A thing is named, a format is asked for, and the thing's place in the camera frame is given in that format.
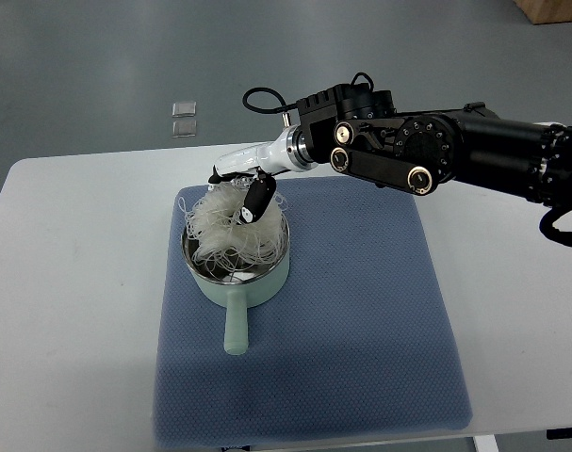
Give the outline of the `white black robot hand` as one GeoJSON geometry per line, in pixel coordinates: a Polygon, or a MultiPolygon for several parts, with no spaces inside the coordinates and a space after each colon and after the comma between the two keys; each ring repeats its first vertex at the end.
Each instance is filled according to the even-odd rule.
{"type": "Polygon", "coordinates": [[[227,183],[243,186],[244,201],[234,218],[239,224],[252,224],[262,218],[273,200],[276,175],[308,171],[316,165],[303,135],[292,128],[274,141],[223,155],[215,162],[208,184],[211,188],[227,183]]]}

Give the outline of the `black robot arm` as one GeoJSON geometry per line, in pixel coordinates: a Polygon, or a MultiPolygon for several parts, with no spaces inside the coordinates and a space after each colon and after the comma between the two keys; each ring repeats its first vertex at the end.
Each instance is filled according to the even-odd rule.
{"type": "Polygon", "coordinates": [[[572,126],[504,120],[483,103],[399,113],[366,73],[294,104],[275,97],[272,113],[298,112],[303,163],[418,196],[454,180],[543,204],[541,234],[572,248],[555,226],[572,212],[572,126]]]}

